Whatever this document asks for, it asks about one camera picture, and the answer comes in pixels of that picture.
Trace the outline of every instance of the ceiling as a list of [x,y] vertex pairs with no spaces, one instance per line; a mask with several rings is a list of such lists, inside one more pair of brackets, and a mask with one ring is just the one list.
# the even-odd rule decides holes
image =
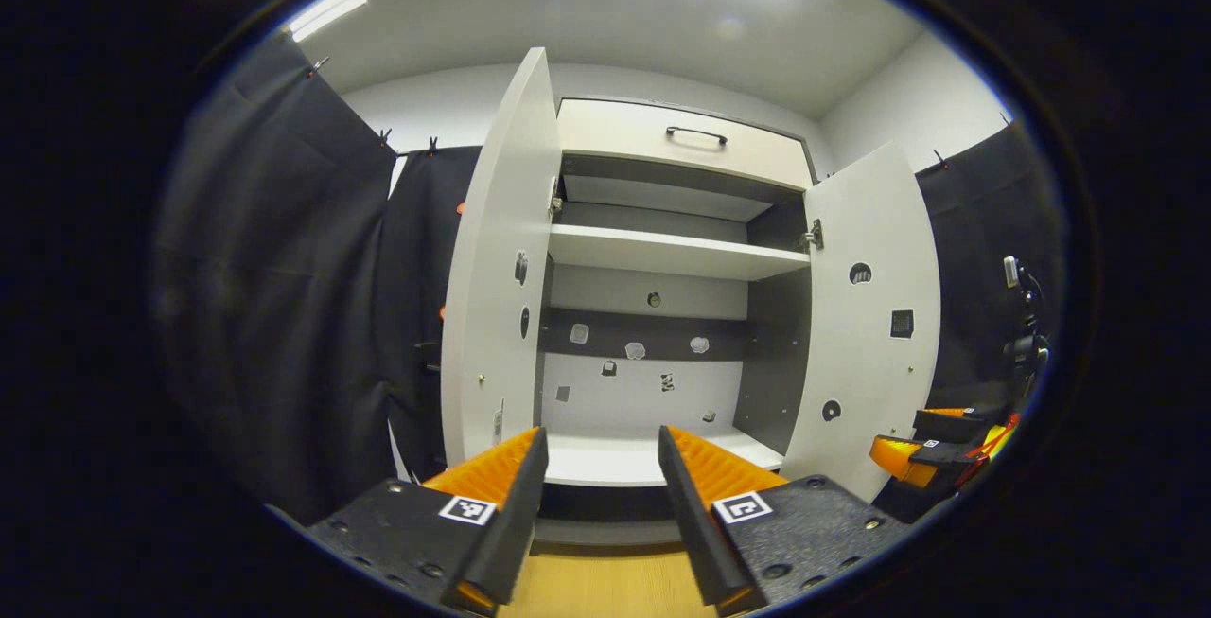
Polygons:
[[521,62],[627,67],[821,119],[920,33],[884,0],[369,0],[300,41],[339,93]]

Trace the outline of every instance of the cabinet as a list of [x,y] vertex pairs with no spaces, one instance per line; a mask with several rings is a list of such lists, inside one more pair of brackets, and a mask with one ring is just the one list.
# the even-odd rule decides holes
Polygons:
[[667,423],[871,500],[888,479],[871,440],[909,434],[939,321],[932,231],[895,144],[815,183],[791,136],[678,105],[557,105],[533,48],[450,264],[447,460],[541,423],[549,483],[656,488]]

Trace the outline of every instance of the open cabinet door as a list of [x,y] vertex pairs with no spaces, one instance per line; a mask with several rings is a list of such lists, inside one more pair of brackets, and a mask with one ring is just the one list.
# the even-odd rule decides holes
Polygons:
[[811,245],[811,338],[782,475],[822,474],[871,502],[888,473],[877,434],[912,436],[937,360],[941,288],[917,177],[884,144],[803,195]]
[[534,424],[559,156],[546,51],[532,48],[484,139],[454,241],[442,330],[442,431],[450,467]]

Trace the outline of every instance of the white wall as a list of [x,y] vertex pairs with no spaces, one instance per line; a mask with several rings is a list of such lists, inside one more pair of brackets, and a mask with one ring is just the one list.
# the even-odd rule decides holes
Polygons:
[[[1012,115],[980,75],[932,33],[825,115],[821,126],[838,168],[895,141],[913,171],[970,148],[1000,131]],[[820,178],[836,170],[816,170]]]
[[[388,143],[396,151],[429,147],[437,136],[438,148],[483,144],[517,65],[464,67],[361,88],[345,102],[375,131],[391,130]],[[678,79],[593,64],[552,64],[551,86],[556,96],[593,95],[636,97],[705,110],[803,136],[821,178],[834,170],[832,151],[817,122],[757,97]],[[396,167],[391,187],[398,177]]]

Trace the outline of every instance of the wooden floor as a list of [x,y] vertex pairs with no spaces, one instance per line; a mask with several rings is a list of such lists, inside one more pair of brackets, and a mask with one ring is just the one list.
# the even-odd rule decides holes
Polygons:
[[526,557],[513,600],[500,618],[567,616],[714,616],[702,606],[684,548],[538,547]]

